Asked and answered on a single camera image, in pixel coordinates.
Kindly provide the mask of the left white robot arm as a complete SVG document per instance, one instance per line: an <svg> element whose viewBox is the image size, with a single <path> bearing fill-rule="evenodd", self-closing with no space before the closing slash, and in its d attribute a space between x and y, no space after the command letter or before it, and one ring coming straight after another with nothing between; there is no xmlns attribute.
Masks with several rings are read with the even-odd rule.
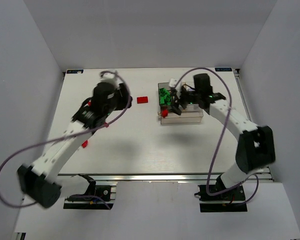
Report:
<svg viewBox="0 0 300 240"><path fill-rule="evenodd" d="M41 207L52 207L59 198L79 196L89 198L95 186L88 175L77 174L61 183L58 175L72 155L99 129L109 126L108 116L114 111L124 113L132 105L132 96L125 83L102 80L71 117L62 137L29 166L21 165L17 177L21 191Z"/></svg>

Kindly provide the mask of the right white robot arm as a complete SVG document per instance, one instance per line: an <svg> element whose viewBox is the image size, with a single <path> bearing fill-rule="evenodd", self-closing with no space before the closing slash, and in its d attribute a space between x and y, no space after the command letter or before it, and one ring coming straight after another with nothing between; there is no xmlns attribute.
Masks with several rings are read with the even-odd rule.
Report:
<svg viewBox="0 0 300 240"><path fill-rule="evenodd" d="M214 92L206 73L193 76L194 86L185 87L179 80L171 79L170 109L177 115L189 104L196 104L208 115L223 124L222 132L229 131L237 140L234 164L218 176L208 195L222 194L243 183L257 170L276 160L273 131L269 126L259 126L232 108L232 100Z"/></svg>

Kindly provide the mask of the green tall lego brick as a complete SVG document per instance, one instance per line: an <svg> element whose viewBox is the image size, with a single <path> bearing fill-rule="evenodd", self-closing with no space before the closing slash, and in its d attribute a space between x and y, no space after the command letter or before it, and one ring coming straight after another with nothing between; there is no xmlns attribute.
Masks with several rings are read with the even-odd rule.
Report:
<svg viewBox="0 0 300 240"><path fill-rule="evenodd" d="M165 98L164 97L160 97L159 104L160 105L164 105L165 104Z"/></svg>

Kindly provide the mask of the green square lego brick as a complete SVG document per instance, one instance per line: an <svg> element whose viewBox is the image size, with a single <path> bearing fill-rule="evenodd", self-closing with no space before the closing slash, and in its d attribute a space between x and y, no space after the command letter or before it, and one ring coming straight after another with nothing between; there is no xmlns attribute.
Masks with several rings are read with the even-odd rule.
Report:
<svg viewBox="0 0 300 240"><path fill-rule="evenodd" d="M167 91L166 88L163 87L158 90L158 93L162 97L162 96L165 96L166 94L168 94L169 92Z"/></svg>

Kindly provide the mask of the red sloped lego brick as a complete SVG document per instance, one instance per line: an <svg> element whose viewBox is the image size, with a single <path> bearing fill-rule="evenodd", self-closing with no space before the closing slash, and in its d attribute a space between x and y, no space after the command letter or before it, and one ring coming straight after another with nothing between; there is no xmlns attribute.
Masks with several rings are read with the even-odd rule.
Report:
<svg viewBox="0 0 300 240"><path fill-rule="evenodd" d="M161 112L161 117L162 118L166 118L169 114L169 110L168 109L164 109L162 112Z"/></svg>

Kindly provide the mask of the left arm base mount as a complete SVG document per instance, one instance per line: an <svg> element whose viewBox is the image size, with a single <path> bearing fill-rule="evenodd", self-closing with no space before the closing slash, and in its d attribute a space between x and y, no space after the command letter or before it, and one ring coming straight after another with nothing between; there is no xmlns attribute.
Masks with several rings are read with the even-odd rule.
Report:
<svg viewBox="0 0 300 240"><path fill-rule="evenodd" d="M65 210L111 210L116 199L114 184L98 183L86 174L69 177L62 183Z"/></svg>

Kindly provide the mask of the red arch lego piece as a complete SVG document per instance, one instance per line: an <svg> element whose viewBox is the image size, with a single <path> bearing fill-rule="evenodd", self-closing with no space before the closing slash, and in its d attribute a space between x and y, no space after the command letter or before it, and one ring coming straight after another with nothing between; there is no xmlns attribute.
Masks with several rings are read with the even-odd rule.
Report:
<svg viewBox="0 0 300 240"><path fill-rule="evenodd" d="M86 148L88 146L88 141L86 140L82 145L83 148Z"/></svg>

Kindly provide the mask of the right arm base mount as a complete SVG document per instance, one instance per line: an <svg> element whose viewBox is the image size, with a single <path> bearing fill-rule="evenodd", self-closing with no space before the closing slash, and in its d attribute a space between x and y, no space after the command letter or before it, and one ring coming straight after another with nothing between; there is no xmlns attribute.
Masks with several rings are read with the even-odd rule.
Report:
<svg viewBox="0 0 300 240"><path fill-rule="evenodd" d="M206 185L199 185L194 197L199 199L201 213L243 213L247 212L244 188L239 186L228 192L210 196L206 192Z"/></svg>

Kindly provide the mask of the green long lego brick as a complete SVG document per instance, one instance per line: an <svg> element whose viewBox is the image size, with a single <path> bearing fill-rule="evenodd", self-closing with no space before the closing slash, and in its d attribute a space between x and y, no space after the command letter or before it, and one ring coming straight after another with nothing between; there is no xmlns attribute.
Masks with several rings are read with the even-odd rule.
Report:
<svg viewBox="0 0 300 240"><path fill-rule="evenodd" d="M167 105L169 105L170 103L171 103L171 101L172 101L172 97L171 97L171 93L169 92L169 93L167 93L165 96L163 96L164 97L164 100L165 100L165 103L167 104Z"/></svg>

